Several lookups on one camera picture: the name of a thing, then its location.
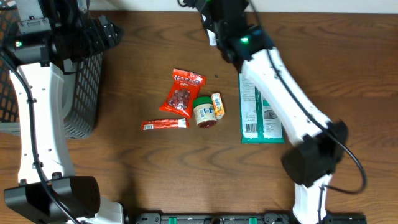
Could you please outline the red snack bag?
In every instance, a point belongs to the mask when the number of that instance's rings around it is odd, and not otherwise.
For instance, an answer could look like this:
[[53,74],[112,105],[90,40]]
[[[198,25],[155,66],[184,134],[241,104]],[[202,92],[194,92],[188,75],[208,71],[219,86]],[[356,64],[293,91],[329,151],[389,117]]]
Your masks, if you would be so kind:
[[193,101],[206,83],[206,77],[175,68],[173,69],[172,78],[174,80],[173,85],[159,109],[191,119]]

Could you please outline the small orange packet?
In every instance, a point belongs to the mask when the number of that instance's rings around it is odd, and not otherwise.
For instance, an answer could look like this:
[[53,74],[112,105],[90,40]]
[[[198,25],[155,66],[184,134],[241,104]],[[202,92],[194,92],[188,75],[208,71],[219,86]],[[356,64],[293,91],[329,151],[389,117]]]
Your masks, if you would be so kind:
[[213,102],[213,107],[215,109],[216,118],[221,119],[225,115],[225,109],[223,106],[221,95],[219,93],[213,93],[211,95],[211,99]]

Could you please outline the green-lid seasoning jar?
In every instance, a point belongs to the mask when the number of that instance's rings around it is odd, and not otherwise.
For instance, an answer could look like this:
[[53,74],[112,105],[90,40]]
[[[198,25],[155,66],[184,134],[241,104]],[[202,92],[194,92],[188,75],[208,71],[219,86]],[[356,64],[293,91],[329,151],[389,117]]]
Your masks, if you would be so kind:
[[209,96],[198,97],[193,101],[193,114],[199,128],[209,128],[217,123],[213,102]]

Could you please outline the green 3M product package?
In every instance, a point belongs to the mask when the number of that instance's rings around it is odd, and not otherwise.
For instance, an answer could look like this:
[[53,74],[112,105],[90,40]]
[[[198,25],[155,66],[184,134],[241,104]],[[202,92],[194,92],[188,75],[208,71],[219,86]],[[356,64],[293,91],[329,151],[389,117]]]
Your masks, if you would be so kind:
[[284,130],[269,103],[242,74],[239,75],[241,142],[243,144],[283,144]]

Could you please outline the red stick packet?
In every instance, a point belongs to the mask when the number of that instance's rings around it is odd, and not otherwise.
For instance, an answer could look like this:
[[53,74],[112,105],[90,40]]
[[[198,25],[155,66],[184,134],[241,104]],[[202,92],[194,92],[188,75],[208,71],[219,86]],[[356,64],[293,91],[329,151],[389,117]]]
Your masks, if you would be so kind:
[[142,130],[188,128],[189,122],[186,118],[181,119],[157,119],[142,122]]

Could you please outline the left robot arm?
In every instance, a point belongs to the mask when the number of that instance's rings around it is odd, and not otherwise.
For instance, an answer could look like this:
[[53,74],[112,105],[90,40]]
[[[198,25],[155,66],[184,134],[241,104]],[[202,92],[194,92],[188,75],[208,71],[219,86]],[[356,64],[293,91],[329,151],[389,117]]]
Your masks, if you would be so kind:
[[78,176],[67,149],[62,105],[66,62],[83,63],[119,44],[121,29],[105,16],[72,24],[25,21],[1,43],[17,95],[21,135],[18,185],[6,205],[34,223],[127,223],[122,204],[101,196],[92,176]]

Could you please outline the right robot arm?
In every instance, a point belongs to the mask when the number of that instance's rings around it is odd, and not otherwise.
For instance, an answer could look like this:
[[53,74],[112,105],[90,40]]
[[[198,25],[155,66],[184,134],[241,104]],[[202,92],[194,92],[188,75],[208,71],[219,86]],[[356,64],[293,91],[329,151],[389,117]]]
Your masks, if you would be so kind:
[[293,146],[282,165],[295,184],[292,215],[297,223],[326,219],[326,187],[348,137],[344,122],[333,123],[307,98],[284,65],[280,53],[261,24],[250,25],[245,9],[250,1],[193,1],[205,17],[203,26],[215,34],[216,44],[239,72],[270,104]]

